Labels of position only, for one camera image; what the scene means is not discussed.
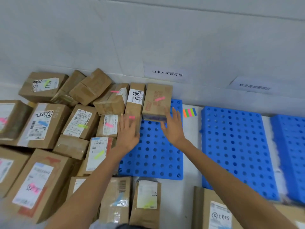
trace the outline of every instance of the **right hand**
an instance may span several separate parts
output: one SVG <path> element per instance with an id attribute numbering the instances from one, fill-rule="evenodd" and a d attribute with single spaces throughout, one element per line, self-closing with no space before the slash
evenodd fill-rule
<path id="1" fill-rule="evenodd" d="M 167 120 L 167 128 L 164 122 L 161 122 L 161 129 L 170 143 L 179 149 L 179 145 L 183 144 L 186 139 L 184 137 L 181 115 L 175 108 L 172 109 L 173 117 L 170 116 L 170 111 L 165 108 L 165 115 Z"/>

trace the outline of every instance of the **white wall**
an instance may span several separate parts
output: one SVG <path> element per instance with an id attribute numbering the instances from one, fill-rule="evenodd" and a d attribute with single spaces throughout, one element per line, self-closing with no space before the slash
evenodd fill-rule
<path id="1" fill-rule="evenodd" d="M 182 68 L 185 104 L 305 116 L 305 0 L 0 0 L 1 98 L 31 71 L 144 78 Z M 226 89 L 237 76 L 279 80 L 283 96 Z"/>

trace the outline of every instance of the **blue perforated mat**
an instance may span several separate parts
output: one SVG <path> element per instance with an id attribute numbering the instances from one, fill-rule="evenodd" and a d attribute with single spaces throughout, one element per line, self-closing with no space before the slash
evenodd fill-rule
<path id="1" fill-rule="evenodd" d="M 202 151 L 267 199 L 279 200 L 261 115 L 204 107 Z M 212 189 L 203 177 L 202 186 Z"/>
<path id="2" fill-rule="evenodd" d="M 181 114 L 182 100 L 171 101 Z M 119 175 L 183 179 L 183 153 L 164 136 L 160 123 L 142 120 L 140 142 L 120 162 Z"/>
<path id="3" fill-rule="evenodd" d="M 305 118 L 276 115 L 271 125 L 288 197 L 305 203 Z"/>

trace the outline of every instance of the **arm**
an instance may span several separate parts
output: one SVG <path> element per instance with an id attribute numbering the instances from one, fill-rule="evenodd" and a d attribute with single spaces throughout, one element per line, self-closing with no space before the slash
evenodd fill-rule
<path id="1" fill-rule="evenodd" d="M 135 136 L 135 121 L 129 127 L 129 117 L 121 115 L 116 146 L 102 163 L 50 218 L 46 229 L 87 229 L 98 210 L 106 188 L 121 159 L 139 142 Z"/>
<path id="2" fill-rule="evenodd" d="M 168 111 L 166 118 L 167 128 L 163 122 L 161 128 L 167 139 L 199 169 L 243 228 L 297 229 L 270 202 L 185 139 L 179 112 L 173 108 L 173 118 Z"/>

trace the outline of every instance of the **hand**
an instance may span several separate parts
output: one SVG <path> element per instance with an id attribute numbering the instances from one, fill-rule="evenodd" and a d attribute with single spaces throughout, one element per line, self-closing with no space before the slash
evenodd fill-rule
<path id="1" fill-rule="evenodd" d="M 134 120 L 129 127 L 129 116 L 121 114 L 120 127 L 118 127 L 118 135 L 116 141 L 116 147 L 120 147 L 122 152 L 127 154 L 138 143 L 140 134 L 135 135 L 136 121 Z"/>
<path id="2" fill-rule="evenodd" d="M 179 149 L 180 145 L 183 144 L 186 139 L 182 129 L 180 112 L 176 111 L 174 108 L 172 110 L 173 118 L 170 116 L 169 110 L 165 108 L 167 128 L 165 127 L 164 122 L 161 122 L 161 129 L 169 142 Z"/>

